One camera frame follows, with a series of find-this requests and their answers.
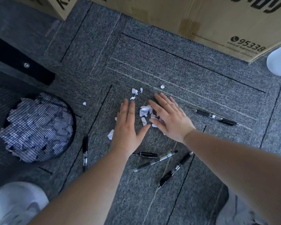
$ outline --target forearm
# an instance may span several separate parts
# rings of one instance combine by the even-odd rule
[[[104,224],[127,159],[124,153],[109,151],[30,225]]]
[[[270,224],[281,224],[281,156],[194,130],[184,142]]]

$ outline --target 95338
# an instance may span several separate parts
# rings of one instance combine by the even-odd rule
[[[266,47],[258,45],[254,42],[251,42],[249,40],[245,40],[245,39],[240,39],[238,36],[233,36],[230,39],[232,42],[235,42],[237,44],[240,44],[242,46],[246,46],[247,48],[251,48],[252,50],[256,50],[256,51],[263,51]]]

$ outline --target hand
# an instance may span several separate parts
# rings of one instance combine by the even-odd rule
[[[196,128],[172,97],[168,99],[163,93],[160,95],[155,93],[155,98],[162,107],[152,100],[149,100],[149,104],[165,121],[165,124],[152,118],[150,122],[154,123],[169,138],[183,143],[184,137]]]
[[[125,99],[124,103],[121,103],[121,109],[117,115],[110,150],[123,152],[129,157],[139,147],[151,125],[145,125],[136,135],[134,101],[130,103],[128,115],[127,112],[128,100]]]

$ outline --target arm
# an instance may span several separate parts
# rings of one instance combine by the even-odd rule
[[[47,205],[30,225],[104,224],[128,157],[150,125],[135,133],[135,103],[121,104],[109,152]]]
[[[162,93],[155,97],[162,107],[153,101],[150,104],[165,124],[150,121],[191,149],[270,224],[281,224],[281,156],[200,132],[172,98]]]

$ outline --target retractable pen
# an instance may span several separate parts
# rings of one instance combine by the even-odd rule
[[[177,150],[176,150],[176,151],[170,151],[170,152],[168,152],[168,153],[165,154],[165,155],[161,155],[158,159],[156,159],[156,160],[154,160],[154,161],[152,161],[152,162],[147,162],[147,163],[145,163],[144,165],[139,166],[139,167],[136,168],[133,172],[137,172],[137,171],[140,171],[140,170],[142,170],[142,169],[144,169],[144,168],[146,168],[146,167],[148,167],[148,166],[154,165],[155,163],[158,163],[158,162],[160,162],[160,161],[162,161],[162,160],[165,160],[165,159],[171,157],[172,155],[174,155],[174,154],[177,153],[177,152],[178,152]]]
[[[238,125],[236,121],[232,121],[232,120],[229,120],[227,118],[224,118],[224,117],[219,117],[219,116],[216,116],[215,114],[213,113],[209,113],[209,112],[206,112],[206,111],[203,111],[203,110],[196,110],[196,109],[191,109],[191,111],[197,113],[197,114],[200,114],[200,115],[203,115],[205,117],[209,117],[209,118],[212,118],[212,119],[215,119],[221,123],[224,123],[226,125]]]
[[[142,156],[142,157],[146,157],[146,158],[157,158],[158,155],[156,153],[152,153],[152,152],[134,152],[132,153],[133,155],[138,155],[138,156]]]
[[[88,162],[88,137],[85,136],[82,140],[82,152],[83,152],[83,172],[87,170]]]
[[[180,169],[180,167],[186,163],[186,161],[193,155],[193,152],[190,152],[186,154],[180,162],[175,166],[175,169],[170,170],[168,173],[166,173],[159,181],[158,189],[164,186],[164,184],[174,175],[174,173]]]

